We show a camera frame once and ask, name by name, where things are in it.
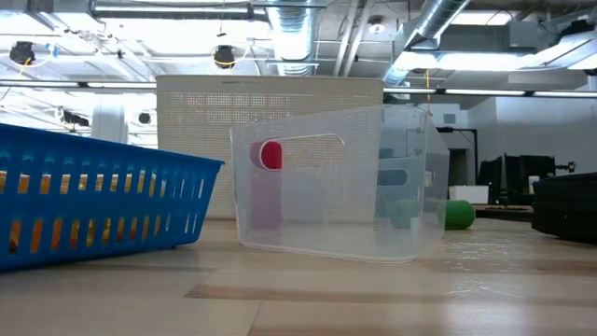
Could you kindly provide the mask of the white box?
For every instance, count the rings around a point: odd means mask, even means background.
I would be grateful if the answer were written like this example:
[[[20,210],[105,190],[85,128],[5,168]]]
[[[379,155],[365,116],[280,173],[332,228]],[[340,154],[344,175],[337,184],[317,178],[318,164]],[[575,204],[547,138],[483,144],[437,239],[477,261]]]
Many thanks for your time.
[[[467,201],[472,204],[489,202],[488,186],[450,186],[449,198],[454,201]]]

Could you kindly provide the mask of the silver slanted ventilation duct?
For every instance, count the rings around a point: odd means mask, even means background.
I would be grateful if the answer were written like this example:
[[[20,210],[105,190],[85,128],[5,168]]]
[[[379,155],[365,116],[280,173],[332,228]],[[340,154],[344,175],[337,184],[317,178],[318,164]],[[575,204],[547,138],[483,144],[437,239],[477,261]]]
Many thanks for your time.
[[[393,42],[394,62],[382,77],[387,87],[398,87],[409,70],[403,54],[413,51],[437,50],[440,37],[470,0],[425,0],[421,13],[398,28]]]

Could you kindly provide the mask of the clear plastic bin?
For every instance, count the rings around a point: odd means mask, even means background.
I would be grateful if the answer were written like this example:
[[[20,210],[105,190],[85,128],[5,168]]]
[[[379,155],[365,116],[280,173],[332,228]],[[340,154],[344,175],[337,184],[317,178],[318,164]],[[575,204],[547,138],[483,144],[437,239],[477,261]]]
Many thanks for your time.
[[[250,228],[250,148],[283,148],[282,223]],[[337,259],[406,262],[445,231],[450,152],[430,114],[377,105],[238,125],[230,131],[237,233],[246,246]],[[409,229],[391,206],[419,202]]]

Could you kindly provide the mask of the red bandage roll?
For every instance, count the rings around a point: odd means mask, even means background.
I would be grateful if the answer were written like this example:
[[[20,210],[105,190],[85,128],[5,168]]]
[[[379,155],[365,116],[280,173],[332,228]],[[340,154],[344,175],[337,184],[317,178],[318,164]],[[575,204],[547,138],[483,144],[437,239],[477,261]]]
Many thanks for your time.
[[[282,145],[272,140],[253,143],[250,160],[250,228],[272,231],[282,223]]]

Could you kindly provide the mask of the blue slotted plastic basket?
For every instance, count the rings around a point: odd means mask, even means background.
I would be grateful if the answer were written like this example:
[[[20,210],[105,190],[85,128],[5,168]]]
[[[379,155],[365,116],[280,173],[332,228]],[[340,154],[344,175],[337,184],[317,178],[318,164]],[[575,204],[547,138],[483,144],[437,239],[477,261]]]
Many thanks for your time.
[[[223,164],[0,123],[0,273],[194,243]]]

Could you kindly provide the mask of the black first aid kit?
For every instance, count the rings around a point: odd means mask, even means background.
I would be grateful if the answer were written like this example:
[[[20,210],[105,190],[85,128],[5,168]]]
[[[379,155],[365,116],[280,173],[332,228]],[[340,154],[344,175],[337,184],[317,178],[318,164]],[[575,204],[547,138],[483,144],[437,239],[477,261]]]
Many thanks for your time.
[[[597,172],[546,178],[534,190],[534,230],[597,245]]]

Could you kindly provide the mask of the black computer monitors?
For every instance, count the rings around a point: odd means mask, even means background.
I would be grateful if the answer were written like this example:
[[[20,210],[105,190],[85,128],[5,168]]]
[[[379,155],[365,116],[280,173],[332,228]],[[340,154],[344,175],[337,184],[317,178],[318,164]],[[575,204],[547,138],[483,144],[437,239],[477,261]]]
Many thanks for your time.
[[[483,161],[477,182],[489,189],[489,204],[531,205],[535,201],[531,191],[531,176],[539,180],[556,175],[555,159],[550,156],[504,154],[492,161]]]

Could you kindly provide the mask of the black ceiling fixture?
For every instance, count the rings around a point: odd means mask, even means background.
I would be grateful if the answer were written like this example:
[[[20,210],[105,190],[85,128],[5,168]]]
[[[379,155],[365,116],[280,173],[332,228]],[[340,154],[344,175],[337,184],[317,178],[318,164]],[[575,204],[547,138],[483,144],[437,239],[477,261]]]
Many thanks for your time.
[[[29,65],[35,61],[33,43],[29,41],[17,41],[11,48],[9,59],[20,65]]]
[[[231,69],[236,62],[232,46],[218,46],[213,53],[213,61],[215,66],[220,69]]]

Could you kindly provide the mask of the silver ribbed ventilation duct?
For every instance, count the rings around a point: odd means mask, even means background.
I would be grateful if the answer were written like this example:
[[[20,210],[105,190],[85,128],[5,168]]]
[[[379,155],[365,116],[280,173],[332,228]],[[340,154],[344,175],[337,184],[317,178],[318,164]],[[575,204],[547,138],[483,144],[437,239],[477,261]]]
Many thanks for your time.
[[[306,77],[311,65],[317,8],[315,0],[274,0],[267,9],[273,32],[275,58],[280,76]]]

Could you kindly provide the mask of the green bandage roll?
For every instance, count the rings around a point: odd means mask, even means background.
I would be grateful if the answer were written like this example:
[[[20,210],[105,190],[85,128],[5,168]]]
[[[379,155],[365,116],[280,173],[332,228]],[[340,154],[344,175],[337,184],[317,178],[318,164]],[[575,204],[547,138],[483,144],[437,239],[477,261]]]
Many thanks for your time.
[[[409,229],[410,220],[418,216],[419,202],[399,200],[391,206],[391,222],[395,228]],[[445,212],[446,230],[466,230],[476,218],[475,209],[468,201],[447,201]]]

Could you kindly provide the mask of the white plastic bin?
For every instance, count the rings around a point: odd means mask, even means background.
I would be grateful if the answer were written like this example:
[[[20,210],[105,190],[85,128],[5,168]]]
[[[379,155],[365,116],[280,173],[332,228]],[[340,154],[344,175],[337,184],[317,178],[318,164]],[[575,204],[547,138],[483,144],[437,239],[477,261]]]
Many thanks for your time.
[[[207,216],[233,219],[232,126],[380,105],[383,84],[358,77],[164,75],[156,94],[159,148],[224,161]]]

